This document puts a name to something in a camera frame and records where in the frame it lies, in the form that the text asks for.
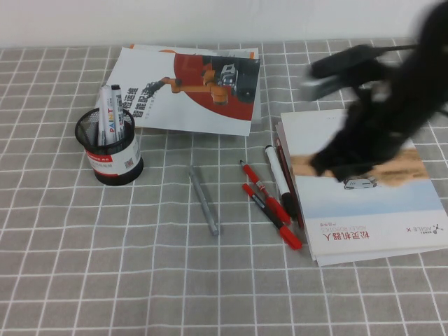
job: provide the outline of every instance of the silver pen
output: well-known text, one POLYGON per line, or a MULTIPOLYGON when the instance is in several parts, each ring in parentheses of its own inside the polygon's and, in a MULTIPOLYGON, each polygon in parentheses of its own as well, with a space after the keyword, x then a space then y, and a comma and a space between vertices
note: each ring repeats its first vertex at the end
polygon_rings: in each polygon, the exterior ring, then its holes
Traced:
POLYGON ((190 166, 188 174, 190 175, 193 187, 195 187, 197 198, 199 198, 199 201, 201 202, 202 212, 204 212, 204 216, 207 220, 207 223, 209 224, 210 232, 213 236, 217 236, 219 235, 218 226, 216 225, 216 222, 213 216, 211 215, 209 204, 207 203, 207 199, 204 196, 204 192, 202 191, 201 184, 197 179, 195 168, 193 166, 190 166))

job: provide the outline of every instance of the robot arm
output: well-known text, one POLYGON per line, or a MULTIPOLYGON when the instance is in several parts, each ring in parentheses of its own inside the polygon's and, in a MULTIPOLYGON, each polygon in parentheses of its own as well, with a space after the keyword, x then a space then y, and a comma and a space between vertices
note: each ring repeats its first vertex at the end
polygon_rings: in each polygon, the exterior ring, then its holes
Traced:
POLYGON ((375 58, 394 48, 358 45, 311 65, 302 86, 311 99, 352 87, 358 96, 343 128, 311 160, 318 175, 332 171, 338 181, 391 160, 448 101, 448 1, 435 7, 423 24, 419 44, 396 68, 375 58), (361 85, 381 81, 372 89, 361 85))

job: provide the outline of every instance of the red pen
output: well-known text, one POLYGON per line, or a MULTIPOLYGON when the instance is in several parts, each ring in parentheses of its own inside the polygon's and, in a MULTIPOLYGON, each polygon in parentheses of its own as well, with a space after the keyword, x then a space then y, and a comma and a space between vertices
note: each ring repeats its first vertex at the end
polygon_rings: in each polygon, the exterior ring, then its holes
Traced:
POLYGON ((291 217, 286 213, 285 209, 281 206, 281 204, 271 195, 266 189, 266 186, 262 181, 258 178, 257 174, 246 164, 243 160, 240 160, 241 166, 243 167, 244 172, 250 178, 253 184, 257 185, 258 189, 265 194, 266 196, 266 204, 268 207, 276 214, 276 216, 286 224, 291 224, 291 217))
POLYGON ((302 248, 302 242, 288 229, 286 225, 275 215, 275 213, 261 200, 261 198, 255 194, 255 191, 249 186, 249 184, 243 184, 243 189, 247 195, 260 207, 265 215, 272 221, 277 229, 281 238, 289 245, 293 250, 302 248))

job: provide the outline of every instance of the stack of books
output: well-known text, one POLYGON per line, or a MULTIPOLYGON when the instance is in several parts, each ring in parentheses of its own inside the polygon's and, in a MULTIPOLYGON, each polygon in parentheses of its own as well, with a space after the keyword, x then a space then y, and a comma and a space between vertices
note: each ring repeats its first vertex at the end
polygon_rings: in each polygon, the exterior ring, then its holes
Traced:
POLYGON ((258 49, 123 48, 107 80, 119 84, 136 127, 249 135, 261 121, 258 49))
POLYGON ((447 248, 447 214, 411 141, 369 174, 314 175, 309 159, 344 119, 344 110, 283 113, 276 126, 312 258, 324 266, 447 248))

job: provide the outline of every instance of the pen holder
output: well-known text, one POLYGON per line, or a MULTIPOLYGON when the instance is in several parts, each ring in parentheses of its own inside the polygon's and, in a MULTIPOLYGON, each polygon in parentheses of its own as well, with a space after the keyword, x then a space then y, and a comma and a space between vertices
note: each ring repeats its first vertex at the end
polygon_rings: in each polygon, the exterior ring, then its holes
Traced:
POLYGON ((81 117, 75 126, 75 137, 85 149, 98 181, 108 186, 122 186, 139 177, 143 170, 139 142, 135 136, 134 118, 123 111, 125 136, 105 146, 98 146, 99 108, 81 117))

